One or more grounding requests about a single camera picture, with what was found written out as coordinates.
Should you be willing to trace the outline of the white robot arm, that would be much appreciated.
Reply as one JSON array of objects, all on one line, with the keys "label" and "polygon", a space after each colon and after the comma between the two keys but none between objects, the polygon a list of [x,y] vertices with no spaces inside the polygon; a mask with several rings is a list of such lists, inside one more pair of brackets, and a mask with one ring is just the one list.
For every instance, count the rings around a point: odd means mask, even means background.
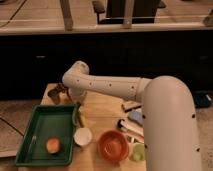
[{"label": "white robot arm", "polygon": [[77,61],[62,83],[75,101],[89,90],[142,105],[147,171],[202,171],[195,105],[180,79],[94,76],[86,63]]}]

